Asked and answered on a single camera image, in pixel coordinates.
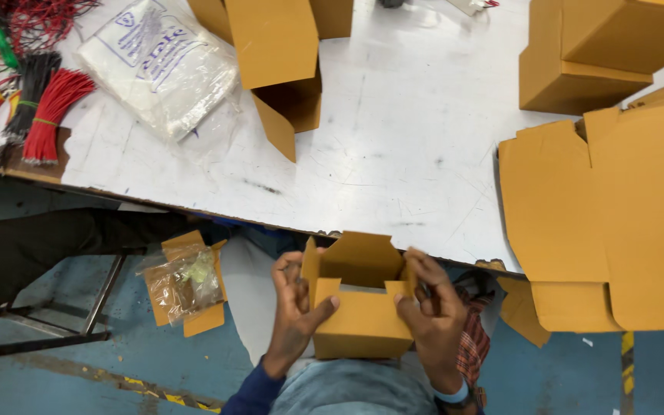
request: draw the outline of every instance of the black pants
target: black pants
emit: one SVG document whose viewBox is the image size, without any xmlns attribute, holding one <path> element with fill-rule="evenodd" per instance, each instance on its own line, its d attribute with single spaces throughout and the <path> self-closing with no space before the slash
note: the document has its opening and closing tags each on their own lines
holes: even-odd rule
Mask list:
<svg viewBox="0 0 664 415">
<path fill-rule="evenodd" d="M 69 256 L 144 247 L 187 227 L 175 213 L 73 209 L 0 221 L 0 306 Z"/>
</svg>

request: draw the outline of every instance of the workbench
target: workbench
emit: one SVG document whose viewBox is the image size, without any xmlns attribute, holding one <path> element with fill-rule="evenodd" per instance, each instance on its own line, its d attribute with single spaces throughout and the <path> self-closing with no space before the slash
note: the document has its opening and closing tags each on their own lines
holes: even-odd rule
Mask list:
<svg viewBox="0 0 664 415">
<path fill-rule="evenodd" d="M 80 17 L 58 45 L 63 65 L 78 68 L 75 48 L 128 3 Z M 302 232 L 387 234 L 400 249 L 467 264 L 500 259 L 521 272 L 505 235 L 498 143 L 568 118 L 519 110 L 527 33 L 528 0 L 473 18 L 447 0 L 398 9 L 356 0 L 352 35 L 319 44 L 321 123 L 296 134 L 295 164 L 266 139 L 248 91 L 229 150 L 208 166 L 172 153 L 96 91 L 62 123 L 71 129 L 65 168 L 25 178 Z M 661 86 L 664 70 L 652 88 Z M 213 133 L 202 123 L 187 139 Z"/>
</svg>

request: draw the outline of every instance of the blue sleeve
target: blue sleeve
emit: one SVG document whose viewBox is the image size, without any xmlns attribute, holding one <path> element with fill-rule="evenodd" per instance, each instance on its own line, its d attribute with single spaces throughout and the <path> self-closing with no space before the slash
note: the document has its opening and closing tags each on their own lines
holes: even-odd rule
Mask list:
<svg viewBox="0 0 664 415">
<path fill-rule="evenodd" d="M 267 415 L 283 387 L 286 377 L 272 379 L 263 369 L 263 358 L 242 382 L 240 390 L 222 407 L 223 415 Z"/>
</svg>

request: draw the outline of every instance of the person's left hand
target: person's left hand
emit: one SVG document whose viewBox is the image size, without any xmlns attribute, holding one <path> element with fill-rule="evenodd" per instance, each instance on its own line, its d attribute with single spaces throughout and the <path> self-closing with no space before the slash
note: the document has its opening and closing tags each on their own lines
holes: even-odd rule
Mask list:
<svg viewBox="0 0 664 415">
<path fill-rule="evenodd" d="M 276 287 L 276 321 L 263 368 L 281 379 L 304 352 L 317 327 L 339 307 L 339 298 L 327 297 L 309 311 L 309 282 L 300 279 L 301 252 L 287 252 L 273 264 L 271 275 Z"/>
</svg>

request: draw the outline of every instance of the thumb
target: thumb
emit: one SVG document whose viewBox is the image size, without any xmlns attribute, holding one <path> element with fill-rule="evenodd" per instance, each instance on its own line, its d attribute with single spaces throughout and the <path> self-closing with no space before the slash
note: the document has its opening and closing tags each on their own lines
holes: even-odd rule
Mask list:
<svg viewBox="0 0 664 415">
<path fill-rule="evenodd" d="M 421 311 L 414 305 L 411 297 L 404 297 L 397 294 L 393 297 L 396 304 L 396 312 L 398 316 L 409 326 L 412 332 L 427 324 L 427 319 L 422 315 Z"/>
<path fill-rule="evenodd" d="M 317 331 L 317 327 L 327 321 L 327 318 L 332 317 L 338 307 L 339 298 L 332 295 L 304 315 L 302 319 L 304 320 L 305 329 L 308 330 L 307 333 L 309 333 L 309 335 L 314 334 L 314 332 Z"/>
</svg>

